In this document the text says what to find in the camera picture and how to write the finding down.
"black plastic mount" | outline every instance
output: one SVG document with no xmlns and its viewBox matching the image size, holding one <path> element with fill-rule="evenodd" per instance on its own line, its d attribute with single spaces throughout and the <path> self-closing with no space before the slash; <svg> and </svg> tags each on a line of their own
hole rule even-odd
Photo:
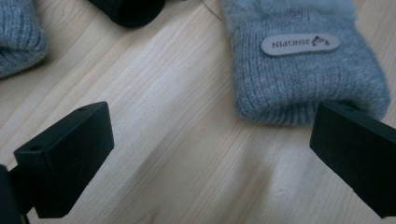
<svg viewBox="0 0 396 224">
<path fill-rule="evenodd" d="M 322 103 L 310 146 L 380 217 L 396 216 L 396 130 L 351 106 Z"/>
<path fill-rule="evenodd" d="M 106 102 L 83 106 L 18 148 L 9 173 L 0 166 L 0 222 L 63 217 L 114 148 Z"/>
</svg>

